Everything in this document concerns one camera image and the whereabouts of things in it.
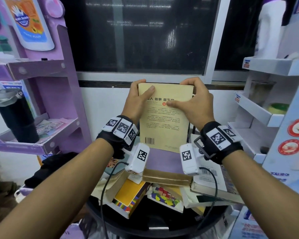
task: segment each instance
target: barcode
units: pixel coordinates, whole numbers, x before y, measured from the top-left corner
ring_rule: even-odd
[[[211,169],[210,171],[213,173],[213,175],[217,176],[217,171],[216,170]],[[205,169],[203,169],[203,174],[211,175],[211,173],[209,171],[205,170]]]
[[[145,138],[145,143],[155,145],[155,138]]]

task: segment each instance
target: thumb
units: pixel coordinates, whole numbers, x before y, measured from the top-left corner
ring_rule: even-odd
[[[151,96],[154,94],[155,92],[155,86],[151,86],[150,88],[147,89],[147,91],[145,91],[142,95],[141,98],[145,101],[149,98],[151,98]]]
[[[166,104],[170,107],[178,108],[184,111],[184,102],[182,101],[168,101]]]

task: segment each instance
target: wall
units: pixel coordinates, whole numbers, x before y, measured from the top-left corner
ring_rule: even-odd
[[[109,118],[119,115],[128,95],[128,88],[81,88],[91,136],[94,140]],[[238,105],[233,90],[211,90],[214,95],[215,119],[221,124],[234,121]],[[6,127],[0,115],[0,133]],[[0,152],[0,181],[22,185],[40,168],[35,155]]]

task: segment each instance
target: white bottle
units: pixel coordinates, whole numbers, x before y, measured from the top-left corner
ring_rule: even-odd
[[[284,0],[264,0],[259,14],[255,57],[276,59],[280,44],[280,29],[286,10]]]
[[[48,51],[54,43],[37,0],[2,0],[21,45]]]

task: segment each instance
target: person's left hand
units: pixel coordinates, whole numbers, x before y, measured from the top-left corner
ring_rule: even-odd
[[[145,83],[146,80],[137,80],[131,84],[130,92],[126,98],[124,109],[122,111],[123,116],[130,118],[135,125],[137,125],[140,117],[144,111],[145,102],[149,99],[155,92],[155,86],[151,86],[147,91],[141,96],[138,95],[138,84]]]

